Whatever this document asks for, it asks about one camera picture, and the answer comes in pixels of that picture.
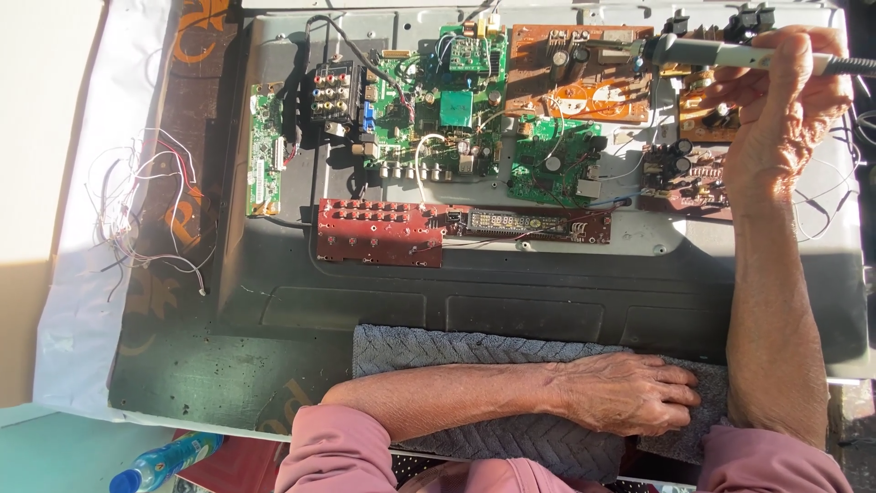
gray towel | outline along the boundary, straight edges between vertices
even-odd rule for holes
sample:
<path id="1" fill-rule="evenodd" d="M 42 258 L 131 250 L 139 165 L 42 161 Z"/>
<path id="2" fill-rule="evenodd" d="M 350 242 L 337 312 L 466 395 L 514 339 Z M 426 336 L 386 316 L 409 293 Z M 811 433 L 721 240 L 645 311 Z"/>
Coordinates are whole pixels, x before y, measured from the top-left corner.
<path id="1" fill-rule="evenodd" d="M 483 333 L 435 332 L 360 325 L 353 334 L 353 378 L 404 368 L 449 363 L 566 362 L 595 354 L 629 351 L 592 343 L 545 342 Z M 699 439 L 726 413 L 726 368 L 676 361 L 701 381 L 703 406 L 692 424 L 673 436 L 643 438 L 639 448 L 699 463 Z M 717 387 L 705 390 L 706 385 Z M 563 418 L 530 414 L 460 426 L 406 440 L 400 448 L 460 459 L 527 457 L 556 475 L 611 482 L 618 474 L 624 440 L 591 432 Z"/>

hand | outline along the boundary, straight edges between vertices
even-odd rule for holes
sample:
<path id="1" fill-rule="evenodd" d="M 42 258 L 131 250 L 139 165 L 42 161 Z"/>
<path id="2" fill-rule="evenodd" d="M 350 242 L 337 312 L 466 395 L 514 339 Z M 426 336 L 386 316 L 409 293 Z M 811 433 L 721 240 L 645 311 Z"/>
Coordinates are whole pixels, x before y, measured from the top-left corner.
<path id="1" fill-rule="evenodd" d="M 563 416 L 597 432 L 662 435 L 688 425 L 685 406 L 700 404 L 694 374 L 660 356 L 600 354 L 557 371 Z"/>
<path id="2" fill-rule="evenodd" d="M 742 126 L 724 161 L 733 210 L 789 200 L 831 122 L 851 105 L 848 76 L 811 75 L 813 50 L 848 56 L 840 31 L 790 25 L 759 34 L 752 45 L 776 48 L 769 71 L 720 68 L 700 104 L 740 107 Z"/>

forearm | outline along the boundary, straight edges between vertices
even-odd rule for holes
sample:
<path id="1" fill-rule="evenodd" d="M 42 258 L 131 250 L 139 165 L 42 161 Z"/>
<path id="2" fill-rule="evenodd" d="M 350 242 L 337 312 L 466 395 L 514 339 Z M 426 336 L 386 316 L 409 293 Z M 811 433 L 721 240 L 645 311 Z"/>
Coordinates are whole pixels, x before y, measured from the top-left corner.
<path id="1" fill-rule="evenodd" d="M 413 368 L 340 383 L 322 403 L 362 411 L 401 441 L 486 419 L 560 414 L 554 377 L 553 363 Z"/>
<path id="2" fill-rule="evenodd" d="M 824 447 L 827 383 L 787 198 L 733 208 L 736 289 L 727 361 L 736 425 Z"/>

blue bottle cap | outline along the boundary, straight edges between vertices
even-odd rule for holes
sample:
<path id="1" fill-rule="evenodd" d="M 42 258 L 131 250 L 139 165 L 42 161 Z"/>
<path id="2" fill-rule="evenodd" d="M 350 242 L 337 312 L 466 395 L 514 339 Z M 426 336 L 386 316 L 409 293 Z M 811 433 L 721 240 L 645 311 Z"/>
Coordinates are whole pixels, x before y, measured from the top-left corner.
<path id="1" fill-rule="evenodd" d="M 136 493 L 143 478 L 134 469 L 127 469 L 109 481 L 109 493 Z"/>

plastic bottle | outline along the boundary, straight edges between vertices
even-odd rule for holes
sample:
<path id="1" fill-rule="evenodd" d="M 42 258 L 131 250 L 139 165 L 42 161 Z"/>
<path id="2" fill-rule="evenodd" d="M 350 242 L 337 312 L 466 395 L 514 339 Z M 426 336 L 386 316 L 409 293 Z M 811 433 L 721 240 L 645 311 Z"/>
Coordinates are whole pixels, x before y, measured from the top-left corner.
<path id="1" fill-rule="evenodd" d="M 223 440 L 216 433 L 188 432 L 163 447 L 140 454 L 131 468 L 112 478 L 109 493 L 154 491 L 182 469 L 212 455 Z"/>

